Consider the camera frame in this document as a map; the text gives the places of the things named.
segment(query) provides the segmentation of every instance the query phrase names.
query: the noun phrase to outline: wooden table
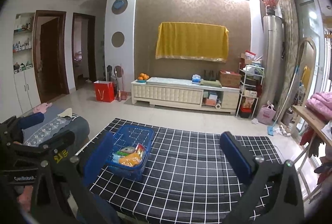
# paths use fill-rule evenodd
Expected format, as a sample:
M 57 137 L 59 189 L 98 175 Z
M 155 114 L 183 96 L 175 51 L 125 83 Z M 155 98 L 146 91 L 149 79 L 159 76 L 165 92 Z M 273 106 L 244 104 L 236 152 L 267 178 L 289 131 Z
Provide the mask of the wooden table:
M 309 149 L 312 145 L 312 142 L 316 135 L 318 135 L 325 143 L 326 145 L 332 146 L 332 141 L 321 131 L 322 128 L 325 126 L 325 123 L 320 120 L 313 112 L 311 112 L 308 108 L 304 106 L 293 106 L 293 111 L 296 112 L 299 116 L 301 116 L 304 121 L 308 123 L 310 127 L 313 128 L 315 131 L 314 135 L 312 136 L 309 145 L 301 152 L 301 154 L 294 160 L 294 163 L 300 160 L 300 158 L 305 154 L 305 157 L 301 163 L 301 166 L 298 168 L 298 174 L 300 174 L 303 183 L 305 185 L 305 188 L 308 193 L 308 197 L 304 199 L 304 201 L 310 199 L 320 188 L 321 184 L 319 184 L 312 192 L 310 192 L 309 186 L 306 182 L 306 179 L 303 176 L 303 173 L 301 172 L 301 169 L 303 168 L 303 165 L 305 161 L 307 160 L 309 156 Z M 293 125 L 291 133 L 293 134 L 296 131 L 296 124 Z

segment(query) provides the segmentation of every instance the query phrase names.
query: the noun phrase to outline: red shopping bag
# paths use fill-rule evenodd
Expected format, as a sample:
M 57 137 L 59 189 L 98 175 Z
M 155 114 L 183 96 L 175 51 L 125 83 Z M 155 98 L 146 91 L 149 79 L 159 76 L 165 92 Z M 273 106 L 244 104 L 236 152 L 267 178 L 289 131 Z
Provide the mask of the red shopping bag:
M 112 102 L 114 100 L 113 82 L 95 81 L 94 85 L 98 101 Z

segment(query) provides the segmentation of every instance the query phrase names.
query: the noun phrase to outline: black checkered mat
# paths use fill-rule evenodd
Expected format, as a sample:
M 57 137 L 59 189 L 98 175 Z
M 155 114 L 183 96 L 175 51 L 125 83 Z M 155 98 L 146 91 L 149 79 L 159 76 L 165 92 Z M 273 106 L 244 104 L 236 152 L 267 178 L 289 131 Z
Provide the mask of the black checkered mat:
M 221 223 L 240 199 L 246 186 L 240 184 L 219 148 L 219 134 L 197 133 L 114 119 L 80 154 L 90 154 L 108 131 L 122 125 L 151 127 L 155 138 L 142 182 L 113 175 L 104 166 L 90 191 L 107 200 L 118 212 L 154 223 Z M 281 163 L 268 137 L 235 136 L 254 155 Z M 267 185 L 252 220 L 269 199 Z

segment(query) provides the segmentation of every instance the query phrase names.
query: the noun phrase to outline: flower pot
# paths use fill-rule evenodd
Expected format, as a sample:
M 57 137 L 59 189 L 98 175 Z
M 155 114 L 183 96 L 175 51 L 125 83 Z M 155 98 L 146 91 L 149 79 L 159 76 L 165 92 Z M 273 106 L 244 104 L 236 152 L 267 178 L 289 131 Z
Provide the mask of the flower pot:
M 275 15 L 276 11 L 273 8 L 266 7 L 266 14 L 267 15 Z

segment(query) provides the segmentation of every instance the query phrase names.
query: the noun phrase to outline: brown wallpaper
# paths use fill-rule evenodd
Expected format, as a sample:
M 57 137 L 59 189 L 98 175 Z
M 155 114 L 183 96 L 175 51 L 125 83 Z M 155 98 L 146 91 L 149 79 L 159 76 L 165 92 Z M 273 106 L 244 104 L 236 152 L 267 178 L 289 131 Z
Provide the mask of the brown wallpaper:
M 184 59 L 155 59 L 158 26 L 162 22 L 196 22 L 226 26 L 229 54 L 226 63 Z M 134 33 L 135 76 L 191 79 L 203 70 L 237 71 L 241 53 L 250 49 L 248 0 L 136 0 Z

